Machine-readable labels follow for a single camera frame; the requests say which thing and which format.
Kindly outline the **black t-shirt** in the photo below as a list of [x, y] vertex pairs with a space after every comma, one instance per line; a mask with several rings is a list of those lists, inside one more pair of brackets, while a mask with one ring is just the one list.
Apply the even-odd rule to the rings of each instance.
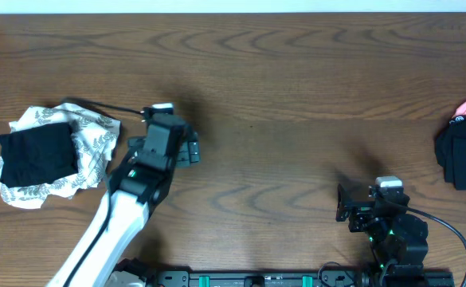
[[0, 182], [8, 188], [53, 183], [78, 172], [68, 123], [1, 134], [0, 145], [3, 160]]

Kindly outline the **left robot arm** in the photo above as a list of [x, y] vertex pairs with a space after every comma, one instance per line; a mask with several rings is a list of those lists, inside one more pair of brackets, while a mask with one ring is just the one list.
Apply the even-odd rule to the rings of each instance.
[[132, 239], [167, 197], [180, 159], [198, 161], [197, 133], [180, 116], [155, 113], [147, 134], [107, 176], [96, 215], [49, 286], [105, 286]]

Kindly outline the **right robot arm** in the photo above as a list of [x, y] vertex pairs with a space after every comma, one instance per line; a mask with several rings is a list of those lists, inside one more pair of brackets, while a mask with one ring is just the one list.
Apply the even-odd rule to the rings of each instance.
[[408, 214], [409, 196], [395, 176], [378, 177], [369, 186], [370, 201], [353, 198], [339, 184], [335, 220], [348, 221], [351, 233], [369, 237], [380, 278], [419, 281], [424, 276], [423, 261], [429, 251], [428, 224]]

